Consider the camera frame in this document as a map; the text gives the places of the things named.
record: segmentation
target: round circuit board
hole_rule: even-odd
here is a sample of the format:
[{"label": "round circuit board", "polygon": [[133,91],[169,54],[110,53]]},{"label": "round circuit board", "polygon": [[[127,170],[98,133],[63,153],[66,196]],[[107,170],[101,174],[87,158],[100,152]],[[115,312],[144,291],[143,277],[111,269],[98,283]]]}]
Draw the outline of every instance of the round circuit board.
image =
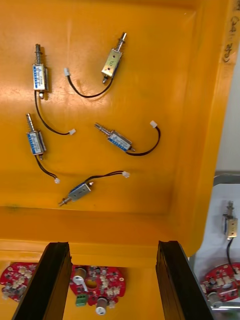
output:
[{"label": "round circuit board", "polygon": [[1,289],[3,298],[9,297],[19,302],[37,265],[32,262],[14,262],[8,266],[0,277],[0,284],[4,286]]},{"label": "round circuit board", "polygon": [[238,298],[240,288],[240,263],[222,264],[209,271],[204,280],[201,281],[201,288],[206,296],[216,292],[220,301],[226,302]]},{"label": "round circuit board", "polygon": [[[85,285],[77,285],[73,281],[79,269],[85,270]],[[86,303],[89,306],[97,304],[98,298],[105,298],[108,306],[113,308],[118,298],[124,296],[126,283],[122,273],[116,267],[73,265],[70,288],[77,297],[87,296]]]}]

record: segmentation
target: green terminal block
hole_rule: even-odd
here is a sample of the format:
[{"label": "green terminal block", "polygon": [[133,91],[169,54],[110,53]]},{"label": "green terminal block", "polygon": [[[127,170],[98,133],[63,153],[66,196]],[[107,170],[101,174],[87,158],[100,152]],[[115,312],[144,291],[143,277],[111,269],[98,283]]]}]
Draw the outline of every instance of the green terminal block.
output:
[{"label": "green terminal block", "polygon": [[87,294],[79,294],[76,296],[76,306],[77,307],[84,307],[88,302],[88,295]]}]

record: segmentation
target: yellow plastic surface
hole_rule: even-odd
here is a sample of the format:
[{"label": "yellow plastic surface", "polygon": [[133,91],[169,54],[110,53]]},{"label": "yellow plastic surface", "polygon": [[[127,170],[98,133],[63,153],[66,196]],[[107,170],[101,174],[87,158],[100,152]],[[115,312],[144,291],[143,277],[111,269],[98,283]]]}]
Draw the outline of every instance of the yellow plastic surface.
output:
[{"label": "yellow plastic surface", "polygon": [[[38,261],[49,242],[68,241],[73,263],[128,267],[132,277],[134,268],[152,274],[159,240],[178,240],[188,256],[199,248],[237,57],[238,5],[237,0],[2,3],[0,260]],[[84,94],[101,91],[101,70],[123,31],[126,44],[112,87],[95,99],[79,97],[64,67]],[[73,136],[50,132],[36,115],[36,43],[44,48],[49,70],[42,116],[61,132],[75,128]],[[42,163],[58,175],[59,185],[31,155],[28,112],[47,147]],[[151,120],[162,136],[143,157],[126,155],[94,128],[98,122],[114,129],[143,152],[157,140]],[[131,176],[97,179],[91,194],[58,208],[84,179],[115,170]],[[124,301],[127,312],[130,302]]]}]

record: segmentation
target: yellow container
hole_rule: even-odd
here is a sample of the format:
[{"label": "yellow container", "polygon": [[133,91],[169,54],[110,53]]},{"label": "yellow container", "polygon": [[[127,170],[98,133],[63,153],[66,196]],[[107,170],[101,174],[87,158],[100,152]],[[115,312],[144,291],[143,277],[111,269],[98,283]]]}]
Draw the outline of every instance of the yellow container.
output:
[{"label": "yellow container", "polygon": [[[158,240],[178,240],[188,256],[202,242],[239,45],[239,9],[238,0],[2,3],[0,260],[38,261],[47,243],[69,242],[74,264],[128,268],[129,289],[115,319],[127,312],[146,319],[147,307],[138,306],[148,299],[155,317]],[[110,90],[95,99],[76,95],[64,67],[84,94],[101,91],[101,70],[123,31],[124,55]],[[73,136],[48,131],[36,115],[36,43],[44,47],[50,79],[41,113],[59,131],[75,128]],[[47,147],[42,163],[58,175],[59,185],[31,155],[26,113],[41,129]],[[151,120],[161,140],[139,158],[94,128],[98,122],[117,130],[141,152],[157,139]],[[91,194],[58,208],[84,179],[115,170],[131,176],[98,179]],[[154,295],[145,300],[149,292]]]}]

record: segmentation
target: white surface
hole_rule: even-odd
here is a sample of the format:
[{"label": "white surface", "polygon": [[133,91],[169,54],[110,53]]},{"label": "white surface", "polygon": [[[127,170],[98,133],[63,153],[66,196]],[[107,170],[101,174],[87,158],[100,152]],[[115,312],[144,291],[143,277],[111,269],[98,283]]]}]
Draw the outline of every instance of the white surface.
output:
[{"label": "white surface", "polygon": [[234,214],[239,222],[230,257],[233,262],[240,262],[240,184],[219,184],[212,191],[203,242],[195,257],[194,272],[199,280],[211,269],[228,261],[228,241],[222,227],[228,201],[233,201]]},{"label": "white surface", "polygon": [[235,65],[216,169],[240,171],[240,54]]}]

